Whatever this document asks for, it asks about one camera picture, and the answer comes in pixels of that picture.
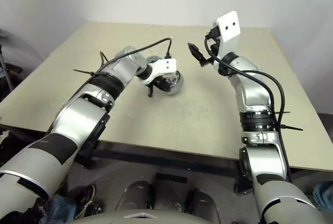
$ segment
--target silver robotic arm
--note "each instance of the silver robotic arm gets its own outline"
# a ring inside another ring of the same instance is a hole
[[[270,95],[262,85],[261,75],[239,71],[260,71],[250,60],[236,55],[240,36],[237,13],[232,11],[216,20],[206,36],[205,46],[210,59],[205,59],[193,44],[190,51],[201,66],[211,63],[219,74],[228,76],[236,91],[237,106],[242,126],[239,151],[242,176],[253,184],[254,196],[261,223],[326,223],[321,213],[294,184],[287,182],[286,157],[277,131]],[[210,49],[208,39],[215,44]]]
[[[24,213],[38,198],[47,201],[54,195],[81,147],[99,138],[115,100],[135,76],[147,86],[158,79],[157,87],[169,94],[179,90],[183,78],[176,70],[175,59],[148,64],[138,51],[127,47],[102,65],[64,105],[48,135],[1,167],[0,219],[14,212]]]

